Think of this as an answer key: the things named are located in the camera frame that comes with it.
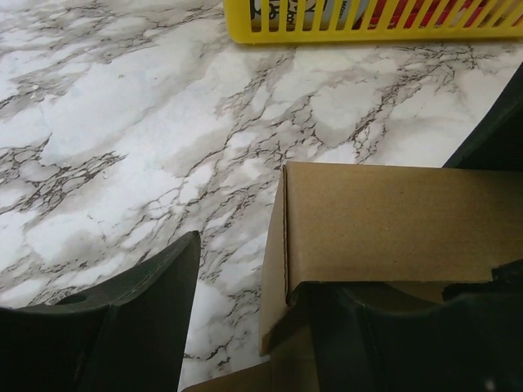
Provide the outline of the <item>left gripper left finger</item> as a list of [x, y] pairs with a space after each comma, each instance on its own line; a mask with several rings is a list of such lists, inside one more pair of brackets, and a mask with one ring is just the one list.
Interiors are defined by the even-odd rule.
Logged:
[[53, 305], [2, 309], [2, 390], [176, 390], [199, 262], [191, 231]]

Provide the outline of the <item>brown cardboard box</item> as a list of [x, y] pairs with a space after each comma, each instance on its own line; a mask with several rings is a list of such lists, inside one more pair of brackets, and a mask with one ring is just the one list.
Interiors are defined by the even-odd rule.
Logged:
[[284, 166], [261, 278], [267, 363], [198, 391], [322, 391], [310, 325], [313, 283], [384, 283], [428, 305], [454, 283], [522, 263], [515, 171], [327, 163]]

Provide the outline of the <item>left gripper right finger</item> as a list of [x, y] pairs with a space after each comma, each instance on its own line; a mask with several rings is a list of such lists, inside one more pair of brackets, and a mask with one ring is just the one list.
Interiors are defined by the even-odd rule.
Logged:
[[519, 391], [522, 263], [454, 283], [428, 305], [384, 283], [313, 283], [322, 391]]

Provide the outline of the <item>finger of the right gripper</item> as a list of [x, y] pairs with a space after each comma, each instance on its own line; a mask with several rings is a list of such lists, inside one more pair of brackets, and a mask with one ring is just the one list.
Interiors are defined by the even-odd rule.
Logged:
[[444, 168], [522, 167], [522, 68]]

